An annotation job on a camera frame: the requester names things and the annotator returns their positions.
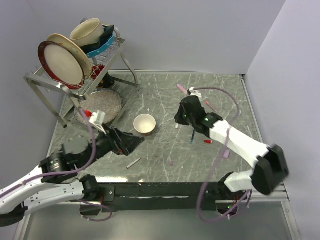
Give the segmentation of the blue pen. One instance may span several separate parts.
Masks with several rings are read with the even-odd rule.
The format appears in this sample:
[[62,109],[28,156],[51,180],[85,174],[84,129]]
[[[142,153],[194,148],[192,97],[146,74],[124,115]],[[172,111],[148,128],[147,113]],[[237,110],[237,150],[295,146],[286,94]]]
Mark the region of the blue pen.
[[194,140],[195,140],[195,134],[196,134],[196,130],[195,129],[193,129],[193,131],[192,131],[192,136],[191,136],[191,139],[190,139],[190,143],[192,144],[192,143],[194,143]]

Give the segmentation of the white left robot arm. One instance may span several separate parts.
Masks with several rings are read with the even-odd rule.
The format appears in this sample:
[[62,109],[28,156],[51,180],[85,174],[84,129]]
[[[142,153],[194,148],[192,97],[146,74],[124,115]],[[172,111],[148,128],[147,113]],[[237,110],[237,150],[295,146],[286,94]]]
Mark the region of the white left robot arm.
[[103,190],[93,175],[71,183],[83,171],[108,153],[129,156],[144,142],[144,137],[117,128],[105,127],[92,141],[74,137],[61,149],[42,160],[29,174],[0,191],[0,225],[7,227],[25,216],[58,203],[94,201]]

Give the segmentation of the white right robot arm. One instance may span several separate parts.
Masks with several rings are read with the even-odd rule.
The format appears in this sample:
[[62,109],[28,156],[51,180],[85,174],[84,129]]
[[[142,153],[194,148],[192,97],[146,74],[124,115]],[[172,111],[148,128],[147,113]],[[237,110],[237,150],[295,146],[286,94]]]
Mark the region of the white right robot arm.
[[218,192],[224,199],[232,198],[236,192],[252,189],[268,196],[289,176],[280,146],[258,142],[232,127],[220,115],[207,113],[197,96],[183,98],[174,119],[180,125],[192,126],[197,133],[225,144],[250,165],[251,170],[232,172],[222,179]]

